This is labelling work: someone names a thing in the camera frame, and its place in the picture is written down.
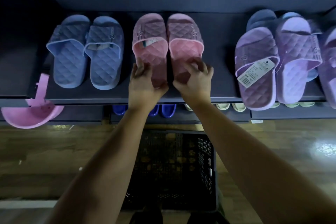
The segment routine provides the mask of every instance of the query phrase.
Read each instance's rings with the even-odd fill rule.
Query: person
[[[336,223],[336,206],[316,185],[229,120],[210,100],[213,68],[185,63],[187,84],[173,85],[192,108],[238,188],[263,223]],[[138,60],[129,83],[128,110],[112,135],[72,181],[48,224],[115,223],[149,112],[167,92],[153,88],[152,69]]]

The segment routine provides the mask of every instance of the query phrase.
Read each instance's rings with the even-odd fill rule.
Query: lower shelf
[[[276,108],[264,111],[251,111],[251,117],[251,120],[326,119],[336,118],[336,110],[325,106],[324,103],[315,103],[312,107],[294,108],[280,104]]]
[[[48,121],[47,125],[87,125],[101,124],[103,119],[103,106],[65,106],[55,119]],[[0,125],[8,125],[0,112]]]
[[[237,112],[232,106],[229,109],[222,111],[229,119],[245,123],[251,119],[250,110],[246,109],[244,112]],[[111,113],[110,123],[117,124],[121,120],[121,115]],[[148,116],[146,124],[199,124],[200,120],[194,112],[188,111],[183,104],[176,106],[176,111],[171,118],[165,118],[161,115],[161,108],[156,116]]]

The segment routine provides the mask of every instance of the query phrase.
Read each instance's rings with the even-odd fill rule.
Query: person's right hand
[[[196,107],[202,103],[211,103],[211,78],[213,76],[213,67],[205,64],[202,60],[195,60],[198,69],[189,63],[183,63],[183,66],[190,73],[187,84],[182,84],[177,80],[173,81],[175,88],[179,90],[183,100],[191,107]]]

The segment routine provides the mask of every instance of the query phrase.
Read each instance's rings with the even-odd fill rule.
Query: pair of purple slippers
[[[174,105],[169,105],[169,104],[164,104],[161,105],[161,114],[165,118],[170,118],[174,115],[175,110],[176,110],[176,104]],[[112,106],[113,112],[116,115],[124,115],[126,110],[128,109],[128,105],[114,105]],[[156,116],[159,113],[159,108],[160,105],[156,105],[152,111],[149,112],[149,116]]]

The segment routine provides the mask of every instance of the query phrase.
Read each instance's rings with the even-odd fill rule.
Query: barcode
[[[242,78],[241,80],[241,83],[244,84],[245,87],[248,87],[250,86],[250,84],[252,83],[249,79],[247,79],[246,77],[245,78]]]

